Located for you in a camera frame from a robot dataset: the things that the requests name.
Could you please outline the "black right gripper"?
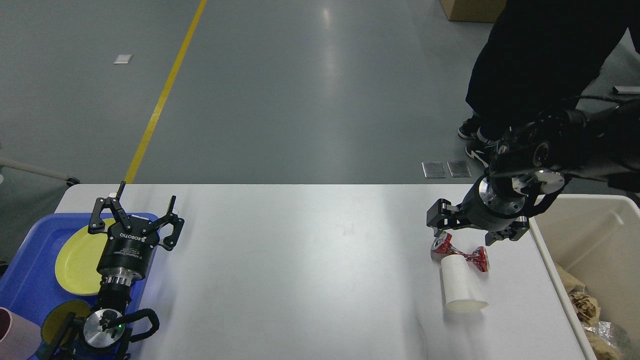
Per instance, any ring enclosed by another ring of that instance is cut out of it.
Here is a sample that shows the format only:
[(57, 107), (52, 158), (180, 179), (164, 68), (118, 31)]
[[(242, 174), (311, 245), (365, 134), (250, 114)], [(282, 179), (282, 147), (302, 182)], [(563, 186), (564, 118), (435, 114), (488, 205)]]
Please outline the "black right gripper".
[(426, 213), (426, 226), (434, 237), (448, 230), (470, 227), (488, 231), (485, 246), (502, 240), (518, 241), (530, 230), (530, 219), (524, 215), (526, 197), (509, 189), (488, 175), (476, 180), (458, 205), (438, 199)]

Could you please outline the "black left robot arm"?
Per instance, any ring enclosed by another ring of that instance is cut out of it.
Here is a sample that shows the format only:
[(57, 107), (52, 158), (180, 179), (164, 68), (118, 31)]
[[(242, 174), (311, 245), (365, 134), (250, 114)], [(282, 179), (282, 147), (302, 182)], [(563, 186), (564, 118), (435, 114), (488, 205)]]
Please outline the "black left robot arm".
[(160, 218), (128, 214), (121, 204), (125, 186), (122, 181), (115, 194), (98, 197), (87, 224), (90, 235), (106, 236), (95, 267), (100, 276), (96, 301), (86, 316), (67, 312), (45, 347), (44, 360), (80, 360), (82, 353), (128, 360), (130, 344), (150, 338), (160, 328), (154, 310), (127, 309), (135, 284), (149, 275), (156, 248), (172, 251), (185, 220), (174, 210), (174, 195)]

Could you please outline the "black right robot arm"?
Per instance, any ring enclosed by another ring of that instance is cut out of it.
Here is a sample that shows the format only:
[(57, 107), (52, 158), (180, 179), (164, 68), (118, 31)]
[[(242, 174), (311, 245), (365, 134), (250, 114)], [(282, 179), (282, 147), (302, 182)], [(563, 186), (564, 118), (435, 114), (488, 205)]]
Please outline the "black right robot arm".
[(519, 240), (572, 179), (638, 193), (639, 116), (634, 98), (599, 112), (551, 107), (508, 130), (461, 203), (440, 198), (428, 209), (432, 249), (441, 250), (452, 230), (466, 228), (486, 231), (487, 246)]

